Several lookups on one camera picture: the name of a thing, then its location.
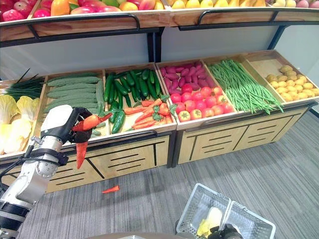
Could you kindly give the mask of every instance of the gray carpet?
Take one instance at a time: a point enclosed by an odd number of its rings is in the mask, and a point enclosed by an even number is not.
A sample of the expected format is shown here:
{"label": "gray carpet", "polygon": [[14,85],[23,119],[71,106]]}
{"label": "gray carpet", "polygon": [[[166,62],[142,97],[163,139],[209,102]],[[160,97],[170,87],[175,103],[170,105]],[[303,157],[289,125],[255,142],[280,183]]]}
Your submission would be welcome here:
{"label": "gray carpet", "polygon": [[[307,113],[276,143],[47,194],[28,215],[19,238],[173,234],[196,183],[273,222],[275,238],[318,238],[318,132],[319,119]],[[101,194],[115,185],[119,192]]]}

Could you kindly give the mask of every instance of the red apple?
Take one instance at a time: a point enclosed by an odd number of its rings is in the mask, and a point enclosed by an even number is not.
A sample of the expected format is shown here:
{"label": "red apple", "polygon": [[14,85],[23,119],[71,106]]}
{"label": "red apple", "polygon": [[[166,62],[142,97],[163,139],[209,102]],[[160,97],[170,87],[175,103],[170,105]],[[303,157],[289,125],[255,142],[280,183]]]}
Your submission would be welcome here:
{"label": "red apple", "polygon": [[4,21],[15,21],[25,19],[25,17],[20,12],[14,9],[4,12],[2,16]]}

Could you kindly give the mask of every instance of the potato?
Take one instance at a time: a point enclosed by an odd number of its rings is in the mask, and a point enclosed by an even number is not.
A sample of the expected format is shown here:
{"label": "potato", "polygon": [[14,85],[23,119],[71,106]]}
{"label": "potato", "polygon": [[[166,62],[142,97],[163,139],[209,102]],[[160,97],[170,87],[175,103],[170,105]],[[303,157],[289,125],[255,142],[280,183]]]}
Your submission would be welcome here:
{"label": "potato", "polygon": [[287,77],[287,81],[289,81],[289,80],[295,81],[296,79],[297,79],[297,76],[288,76]]}
{"label": "potato", "polygon": [[298,93],[298,96],[299,96],[300,100],[308,98],[308,95],[304,92]]}
{"label": "potato", "polygon": [[307,89],[312,89],[313,87],[314,87],[314,85],[311,84],[311,83],[304,83],[304,84],[303,84],[303,88],[304,88],[305,90],[307,90]]}
{"label": "potato", "polygon": [[292,70],[293,70],[293,68],[289,65],[284,65],[280,68],[280,72],[282,72],[282,73],[285,73],[287,71],[292,71]]}
{"label": "potato", "polygon": [[276,89],[276,91],[279,93],[279,94],[282,94],[282,93],[287,93],[288,92],[288,89],[285,88],[285,87],[278,87]]}
{"label": "potato", "polygon": [[292,101],[293,100],[291,95],[289,95],[288,93],[282,93],[280,95],[282,96],[282,98],[284,98],[285,101]]}
{"label": "potato", "polygon": [[298,79],[298,80],[295,80],[295,84],[302,86],[304,84],[304,81],[302,79]]}
{"label": "potato", "polygon": [[286,81],[287,76],[277,76],[278,81]]}
{"label": "potato", "polygon": [[277,81],[277,77],[276,77],[275,75],[273,75],[273,74],[270,74],[270,75],[268,75],[268,76],[266,77],[266,80],[267,80],[268,82]]}
{"label": "potato", "polygon": [[286,81],[287,86],[295,86],[295,82],[293,80]]}
{"label": "potato", "polygon": [[297,89],[293,86],[287,86],[288,91],[297,92]]}
{"label": "potato", "polygon": [[295,85],[295,88],[297,89],[298,93],[302,92],[304,89],[301,85]]}
{"label": "potato", "polygon": [[315,96],[319,96],[319,89],[310,89],[312,92],[314,92]]}
{"label": "potato", "polygon": [[315,97],[315,93],[311,90],[303,90],[303,93],[306,93],[308,97]]}
{"label": "potato", "polygon": [[285,81],[280,81],[280,82],[278,82],[278,86],[279,87],[286,87],[287,83]]}
{"label": "potato", "polygon": [[296,71],[286,71],[285,72],[285,76],[296,76],[296,75],[297,75]]}
{"label": "potato", "polygon": [[277,81],[272,81],[270,82],[270,84],[272,85],[272,87],[274,87],[275,89],[279,87],[278,82]]}

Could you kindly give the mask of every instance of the white plastic basket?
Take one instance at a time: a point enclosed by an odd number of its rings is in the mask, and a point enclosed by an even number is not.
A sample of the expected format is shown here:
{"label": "white plastic basket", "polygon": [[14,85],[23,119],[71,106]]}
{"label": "white plastic basket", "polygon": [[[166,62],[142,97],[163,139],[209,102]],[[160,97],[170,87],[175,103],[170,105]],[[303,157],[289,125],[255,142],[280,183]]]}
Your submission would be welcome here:
{"label": "white plastic basket", "polygon": [[237,227],[244,239],[274,238],[276,226],[273,223],[200,183],[195,185],[177,224],[176,231],[178,233],[191,233],[197,239],[204,239],[204,237],[199,237],[196,232],[200,222],[207,217],[211,207],[217,207],[223,213],[220,229],[223,229],[227,223]]}

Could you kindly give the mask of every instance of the robotic arm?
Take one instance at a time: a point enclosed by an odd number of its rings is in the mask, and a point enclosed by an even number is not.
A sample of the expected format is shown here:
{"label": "robotic arm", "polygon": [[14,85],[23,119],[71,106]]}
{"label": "robotic arm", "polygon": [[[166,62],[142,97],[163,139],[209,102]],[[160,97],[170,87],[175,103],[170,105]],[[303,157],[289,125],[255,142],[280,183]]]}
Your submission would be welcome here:
{"label": "robotic arm", "polygon": [[0,238],[17,237],[17,230],[27,213],[45,193],[58,166],[66,165],[68,157],[60,153],[62,145],[66,141],[84,143],[89,140],[91,129],[73,131],[72,128],[91,115],[85,108],[72,108],[69,105],[53,108],[43,122],[41,138],[32,137],[23,157],[1,173],[3,176],[24,162],[20,175],[0,199]]}

